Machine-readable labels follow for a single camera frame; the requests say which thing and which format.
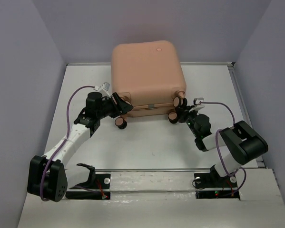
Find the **pink hard-shell suitcase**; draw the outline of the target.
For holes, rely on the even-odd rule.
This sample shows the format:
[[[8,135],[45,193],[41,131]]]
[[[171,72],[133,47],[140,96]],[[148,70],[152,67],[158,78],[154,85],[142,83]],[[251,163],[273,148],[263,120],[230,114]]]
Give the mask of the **pink hard-shell suitcase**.
[[[126,128],[129,117],[167,115],[177,123],[175,108],[184,103],[187,85],[171,42],[117,45],[111,55],[111,85],[113,93],[133,106],[115,120],[119,129]]]

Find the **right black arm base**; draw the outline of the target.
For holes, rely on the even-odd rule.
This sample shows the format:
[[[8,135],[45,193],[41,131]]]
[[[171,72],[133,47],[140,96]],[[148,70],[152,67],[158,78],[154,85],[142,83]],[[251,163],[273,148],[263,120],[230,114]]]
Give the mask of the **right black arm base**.
[[[196,199],[240,199],[235,176],[221,178],[207,172],[195,173],[192,187],[196,190]]]

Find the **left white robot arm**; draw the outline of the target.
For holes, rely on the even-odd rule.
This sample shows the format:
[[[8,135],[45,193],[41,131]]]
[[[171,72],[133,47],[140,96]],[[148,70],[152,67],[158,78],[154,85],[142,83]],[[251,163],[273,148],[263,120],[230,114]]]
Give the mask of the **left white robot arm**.
[[[89,188],[96,180],[92,165],[78,163],[77,171],[66,171],[65,167],[81,145],[89,140],[107,116],[116,118],[127,114],[133,106],[117,93],[103,96],[100,92],[88,94],[85,107],[73,124],[67,124],[66,136],[42,156],[34,156],[29,164],[27,192],[39,196],[43,201],[59,202],[67,189],[80,184]]]

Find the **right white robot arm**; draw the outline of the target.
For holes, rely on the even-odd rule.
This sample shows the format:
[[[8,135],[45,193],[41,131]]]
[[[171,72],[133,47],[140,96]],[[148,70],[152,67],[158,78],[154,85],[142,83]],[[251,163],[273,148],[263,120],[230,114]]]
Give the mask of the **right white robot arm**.
[[[199,150],[216,149],[218,152],[219,162],[212,165],[208,173],[196,175],[192,182],[200,190],[222,186],[244,165],[268,152],[265,139],[245,121],[233,121],[231,127],[212,133],[210,118],[198,112],[205,105],[203,98],[194,99],[193,105],[188,105],[187,100],[180,96],[173,100],[177,116],[172,122],[187,124]]]

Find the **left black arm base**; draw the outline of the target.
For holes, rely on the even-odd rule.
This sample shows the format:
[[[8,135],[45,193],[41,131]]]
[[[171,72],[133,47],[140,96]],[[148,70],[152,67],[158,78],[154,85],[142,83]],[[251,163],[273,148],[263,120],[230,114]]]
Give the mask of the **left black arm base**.
[[[65,198],[68,200],[110,200],[110,173],[96,173],[93,182],[85,182],[68,189]]]

